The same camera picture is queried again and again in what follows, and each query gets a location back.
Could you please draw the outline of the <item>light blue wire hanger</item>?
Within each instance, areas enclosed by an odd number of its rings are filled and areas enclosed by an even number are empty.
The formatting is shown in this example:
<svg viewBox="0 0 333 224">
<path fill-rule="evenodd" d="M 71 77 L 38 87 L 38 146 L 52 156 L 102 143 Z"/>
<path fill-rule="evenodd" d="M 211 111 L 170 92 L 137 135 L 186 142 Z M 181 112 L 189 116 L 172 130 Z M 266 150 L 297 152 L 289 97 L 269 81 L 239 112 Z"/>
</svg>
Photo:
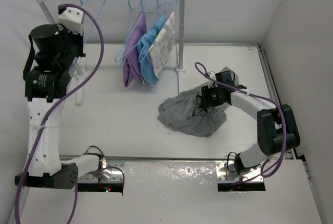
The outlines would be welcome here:
<svg viewBox="0 0 333 224">
<path fill-rule="evenodd" d="M 97 2 L 97 0 L 79 0 L 80 2 L 80 6 L 84 8 L 84 6 L 90 2 Z M 103 11 L 103 8 L 105 7 L 105 4 L 106 4 L 107 0 L 103 0 L 103 2 L 101 3 L 100 5 L 100 8 L 99 8 L 99 11 L 95 17 L 95 20 L 98 21 L 100 16 L 101 16 L 101 13 Z M 92 34 L 93 30 L 95 29 L 95 24 L 92 23 L 88 32 L 85 34 L 85 39 L 84 39 L 84 44 L 87 43 L 88 39 L 89 39 L 89 36 Z"/>
</svg>

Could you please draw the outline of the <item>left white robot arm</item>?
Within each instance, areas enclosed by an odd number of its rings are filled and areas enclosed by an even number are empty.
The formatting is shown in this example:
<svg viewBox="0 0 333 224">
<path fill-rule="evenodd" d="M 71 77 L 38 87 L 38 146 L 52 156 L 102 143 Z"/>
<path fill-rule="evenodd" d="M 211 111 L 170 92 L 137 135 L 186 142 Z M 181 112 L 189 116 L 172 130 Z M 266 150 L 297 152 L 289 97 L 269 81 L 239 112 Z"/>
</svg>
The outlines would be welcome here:
<svg viewBox="0 0 333 224">
<path fill-rule="evenodd" d="M 85 152 L 61 162 L 59 125 L 72 79 L 72 66 L 84 58 L 83 32 L 61 23 L 35 27 L 28 36 L 30 51 L 23 69 L 29 110 L 28 156 L 16 186 L 72 189 L 78 178 L 99 167 L 99 155 Z"/>
</svg>

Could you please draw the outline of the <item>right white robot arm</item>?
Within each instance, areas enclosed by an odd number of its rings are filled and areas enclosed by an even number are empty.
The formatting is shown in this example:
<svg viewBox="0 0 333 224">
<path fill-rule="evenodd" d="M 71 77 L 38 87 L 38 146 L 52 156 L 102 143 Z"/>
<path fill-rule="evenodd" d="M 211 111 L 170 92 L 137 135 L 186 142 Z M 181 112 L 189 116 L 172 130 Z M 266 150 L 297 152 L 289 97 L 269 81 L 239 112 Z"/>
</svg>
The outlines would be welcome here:
<svg viewBox="0 0 333 224">
<path fill-rule="evenodd" d="M 292 108 L 269 98 L 250 93 L 236 85 L 231 71 L 206 72 L 208 84 L 201 88 L 201 108 L 209 109 L 225 103 L 241 109 L 257 123 L 257 141 L 235 155 L 234 172 L 238 175 L 257 167 L 269 157 L 300 145 L 300 135 Z"/>
</svg>

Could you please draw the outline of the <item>grey t shirt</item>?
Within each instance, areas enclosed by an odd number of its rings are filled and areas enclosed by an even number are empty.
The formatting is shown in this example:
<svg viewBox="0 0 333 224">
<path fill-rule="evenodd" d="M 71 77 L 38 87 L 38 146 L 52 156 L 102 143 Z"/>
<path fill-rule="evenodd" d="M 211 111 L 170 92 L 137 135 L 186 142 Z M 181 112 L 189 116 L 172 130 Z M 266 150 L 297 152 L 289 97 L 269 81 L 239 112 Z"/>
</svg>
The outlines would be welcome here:
<svg viewBox="0 0 333 224">
<path fill-rule="evenodd" d="M 193 89 L 183 91 L 176 97 L 166 99 L 159 105 L 158 120 L 167 128 L 196 137 L 210 137 L 227 121 L 227 103 L 201 108 L 201 88 L 204 83 Z"/>
</svg>

